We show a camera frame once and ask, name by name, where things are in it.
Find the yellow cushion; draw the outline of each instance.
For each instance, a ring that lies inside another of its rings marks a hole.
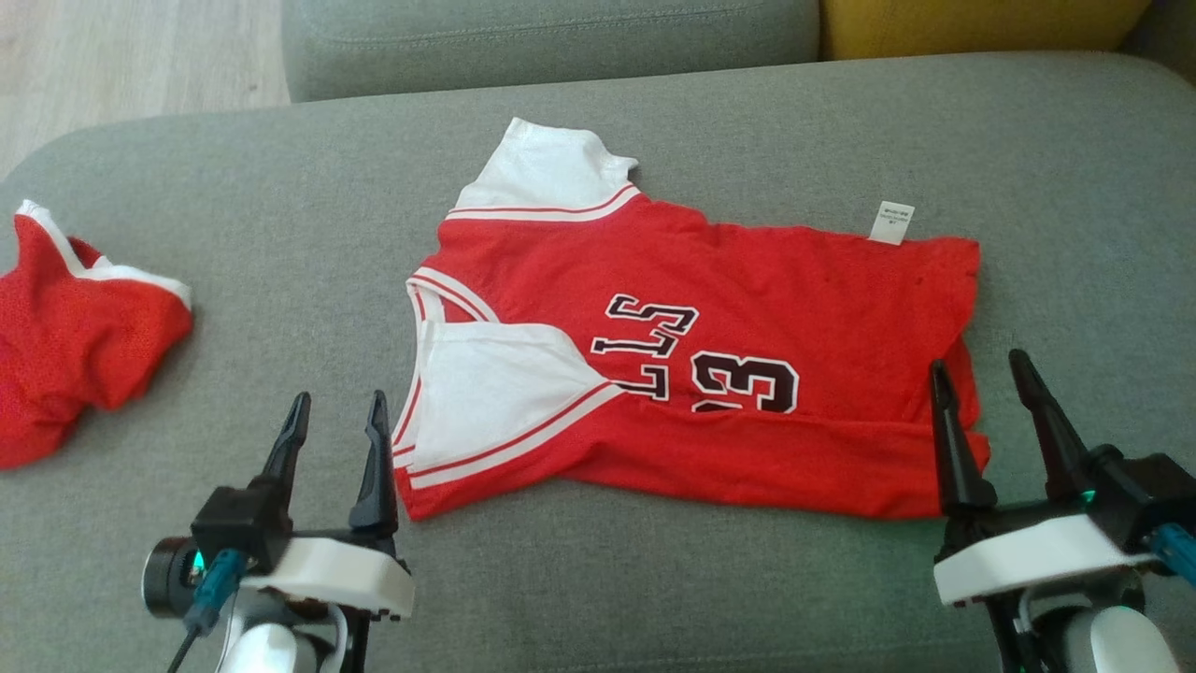
[[[1116,49],[1151,0],[823,0],[823,57]]]

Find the printed number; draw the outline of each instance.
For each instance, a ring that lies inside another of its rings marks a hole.
[[[623,319],[653,320],[651,334],[655,342],[633,342],[627,339],[604,339],[596,336],[590,345],[591,354],[609,354],[611,351],[629,351],[648,354],[654,359],[665,360],[677,348],[677,336],[689,331],[697,319],[697,308],[692,306],[675,306],[671,304],[643,304],[630,294],[615,294],[606,314]]]
[[[765,359],[739,357],[727,354],[700,351],[690,360],[694,385],[712,396],[727,392],[756,396],[756,409],[776,414],[789,414],[798,409],[798,373],[789,363]],[[757,385],[764,387],[756,392]],[[734,403],[703,400],[694,405],[694,411],[719,411],[743,409]]]
[[[640,367],[640,374],[652,380],[652,384],[633,384],[630,381],[615,381],[620,388],[637,396],[648,396],[653,400],[669,399],[669,368],[645,365]]]

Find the gray fabric surface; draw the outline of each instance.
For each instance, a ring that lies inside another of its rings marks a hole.
[[[929,56],[157,118],[72,134],[0,184],[4,209],[38,200],[199,306],[146,399],[0,475],[0,669],[163,669],[182,630],[140,606],[145,555],[260,469],[301,390],[292,513],[343,522],[370,392],[397,408],[410,377],[402,280],[512,115],[594,129],[649,195],[714,219],[866,232],[887,198],[916,206],[910,235],[978,238],[968,342],[1006,502],[1043,478],[1012,347],[1087,441],[1196,471],[1196,91],[1146,61]],[[404,524],[416,614],[374,630],[370,669],[990,671],[983,613],[936,604],[939,536],[550,483]],[[1194,593],[1149,598],[1196,663]]]
[[[817,0],[286,0],[291,99],[813,61]]]
[[[1158,61],[1196,84],[1196,0],[1154,0],[1122,51]]]

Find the red jersey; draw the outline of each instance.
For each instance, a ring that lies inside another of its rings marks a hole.
[[[25,201],[20,251],[0,276],[0,470],[45,458],[87,406],[140,397],[191,330],[190,289],[115,264]]]
[[[715,224],[585,130],[514,120],[408,280],[396,479],[425,519],[554,476],[875,518],[939,514],[928,372],[980,415],[980,246]],[[981,465],[983,436],[971,446]]]

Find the clothing tag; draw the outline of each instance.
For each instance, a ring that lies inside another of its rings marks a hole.
[[[877,221],[872,222],[872,233],[868,234],[868,238],[901,245],[902,239],[905,238],[909,220],[913,218],[914,206],[880,201],[880,210],[877,212]]]

